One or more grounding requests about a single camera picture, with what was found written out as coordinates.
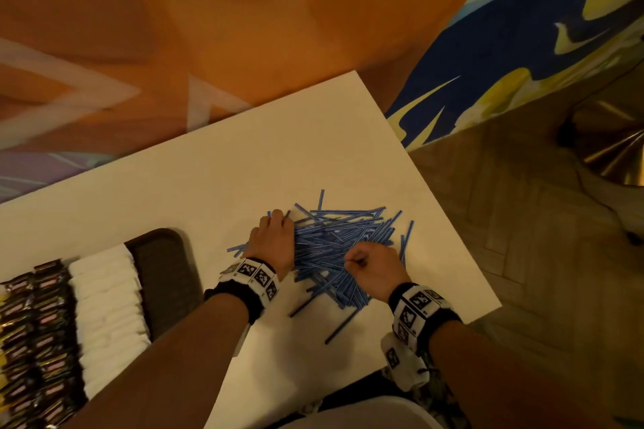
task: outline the floor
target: floor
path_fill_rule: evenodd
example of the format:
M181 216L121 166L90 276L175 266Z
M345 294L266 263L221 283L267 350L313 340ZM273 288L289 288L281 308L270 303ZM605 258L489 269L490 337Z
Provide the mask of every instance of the floor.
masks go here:
M593 98L632 99L641 67ZM486 317L488 333L614 416L644 421L644 246L631 246L611 213L580 192L575 162L553 139L569 106L620 71L412 159L503 303ZM625 194L581 173L644 230L644 189Z

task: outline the orange mural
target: orange mural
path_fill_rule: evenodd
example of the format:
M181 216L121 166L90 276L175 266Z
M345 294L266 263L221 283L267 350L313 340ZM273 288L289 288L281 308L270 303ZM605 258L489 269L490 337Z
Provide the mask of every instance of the orange mural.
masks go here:
M383 110L466 0L0 0L0 148L120 156L357 69Z

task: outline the stack of napkins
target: stack of napkins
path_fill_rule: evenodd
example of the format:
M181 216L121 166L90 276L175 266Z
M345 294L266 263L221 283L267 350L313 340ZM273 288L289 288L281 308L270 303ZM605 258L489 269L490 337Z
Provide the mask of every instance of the stack of napkins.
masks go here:
M85 394L91 400L150 345L141 284L124 244L69 265Z

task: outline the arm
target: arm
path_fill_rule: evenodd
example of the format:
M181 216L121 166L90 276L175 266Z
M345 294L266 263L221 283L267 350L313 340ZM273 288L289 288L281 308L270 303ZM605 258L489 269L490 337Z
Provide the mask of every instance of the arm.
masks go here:
M395 250L380 244L358 243L345 260L360 287L383 302L411 281ZM436 368L475 428L619 428L604 411L577 400L461 322L446 322L428 344Z
M293 221L281 211L262 217L245 256L283 279L293 267ZM246 304L219 294L154 342L94 397L64 429L202 429L249 320Z

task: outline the pile of blue straws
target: pile of blue straws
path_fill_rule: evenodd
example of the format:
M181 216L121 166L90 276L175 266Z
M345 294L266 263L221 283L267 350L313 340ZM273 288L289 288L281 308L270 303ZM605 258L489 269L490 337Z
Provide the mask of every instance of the pile of blue straws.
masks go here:
M356 310L326 339L325 343L328 344L371 300L344 269L344 255L360 241L393 246L393 223L403 211L398 211L391 219L385 219L382 217L385 207L372 210L323 209L323 199L324 190L320 192L318 208L308 211L295 204L306 216L295 221L295 281L312 280L314 285L307 289L307 292L311 292L311 297L291 312L290 317L323 293L329 295L340 309L355 307ZM400 235L400 260L403 264L413 227L414 222L411 221L407 234ZM237 257L244 248L246 245L240 244L228 251L236 251Z

